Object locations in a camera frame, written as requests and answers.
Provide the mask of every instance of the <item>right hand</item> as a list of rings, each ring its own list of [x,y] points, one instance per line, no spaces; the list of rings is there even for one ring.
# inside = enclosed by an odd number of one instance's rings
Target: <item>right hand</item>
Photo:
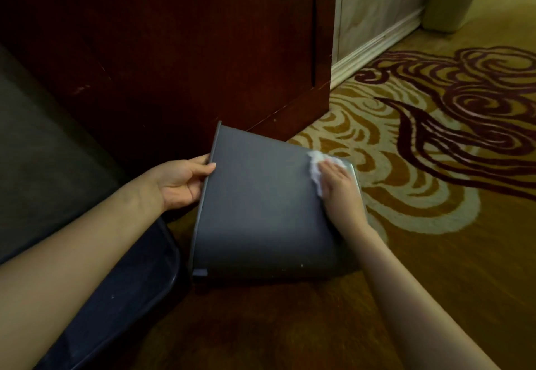
[[[329,160],[318,163],[318,169],[327,216],[339,233],[348,240],[369,229],[363,200],[348,170]]]

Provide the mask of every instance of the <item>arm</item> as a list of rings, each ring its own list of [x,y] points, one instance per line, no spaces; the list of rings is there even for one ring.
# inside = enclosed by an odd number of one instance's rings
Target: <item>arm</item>
[[[207,156],[159,165],[0,266],[0,363],[30,369],[148,227],[199,198]]]
[[[368,225],[348,172],[330,162],[319,168],[327,214],[356,253],[405,366],[498,369]]]

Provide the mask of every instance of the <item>left hand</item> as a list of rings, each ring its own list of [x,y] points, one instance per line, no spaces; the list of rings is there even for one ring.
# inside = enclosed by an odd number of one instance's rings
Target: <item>left hand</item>
[[[154,180],[164,201],[164,210],[178,209],[199,200],[203,181],[216,168],[215,163],[206,165],[209,154],[191,160],[168,161],[147,174]]]

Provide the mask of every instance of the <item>white baseboard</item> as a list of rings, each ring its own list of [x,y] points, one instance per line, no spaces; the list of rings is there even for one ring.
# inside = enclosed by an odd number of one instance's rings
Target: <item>white baseboard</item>
[[[378,37],[357,48],[350,55],[331,66],[331,84],[333,89],[343,83],[352,74],[363,68],[378,55],[391,48],[421,24],[422,8],[414,11],[406,18],[385,30]]]

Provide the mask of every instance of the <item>carpet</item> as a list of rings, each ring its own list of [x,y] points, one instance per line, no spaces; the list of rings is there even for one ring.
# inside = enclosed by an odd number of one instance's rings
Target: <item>carpet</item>
[[[373,226],[503,369],[536,357],[535,52],[536,0],[484,0],[456,34],[417,30],[371,62],[291,140],[352,161]],[[401,363],[355,273],[191,291],[113,367]]]

